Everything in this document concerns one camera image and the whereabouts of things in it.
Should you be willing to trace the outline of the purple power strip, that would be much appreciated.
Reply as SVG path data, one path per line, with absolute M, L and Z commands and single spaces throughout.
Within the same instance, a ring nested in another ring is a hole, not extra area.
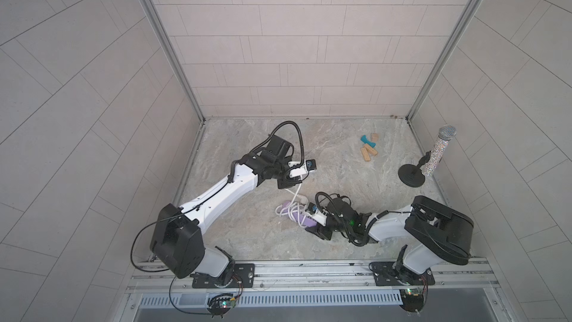
M 293 222 L 296 222 L 300 227 L 311 227 L 314 226 L 316 222 L 307 217 L 305 212 L 307 207 L 308 204 L 303 204 L 297 201 L 286 201 L 284 204 L 275 208 L 275 214 L 277 216 L 285 216 L 289 218 Z

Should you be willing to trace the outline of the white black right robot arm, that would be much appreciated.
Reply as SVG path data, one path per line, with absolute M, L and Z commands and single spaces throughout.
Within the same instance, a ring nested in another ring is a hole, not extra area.
M 403 246 L 396 260 L 369 264 L 377 286 L 430 286 L 433 266 L 467 265 L 471 258 L 472 219 L 423 195 L 408 207 L 373 214 L 358 213 L 347 196 L 318 192 L 296 221 L 322 240 L 339 232 L 355 247 L 389 238 L 416 239 L 419 245 Z

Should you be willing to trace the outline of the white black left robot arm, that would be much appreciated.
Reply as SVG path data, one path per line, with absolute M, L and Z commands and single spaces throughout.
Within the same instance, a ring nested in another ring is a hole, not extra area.
M 236 201 L 265 181 L 275 180 L 278 189 L 302 183 L 301 175 L 291 173 L 306 166 L 305 158 L 293 160 L 293 144 L 277 136 L 279 129 L 288 125 L 302 133 L 296 122 L 278 124 L 262 143 L 232 161 L 227 177 L 179 207 L 168 204 L 162 208 L 156 221 L 150 223 L 154 229 L 150 250 L 166 271 L 178 279 L 199 274 L 210 277 L 217 286 L 230 284 L 235 260 L 219 247 L 206 247 L 203 235 Z

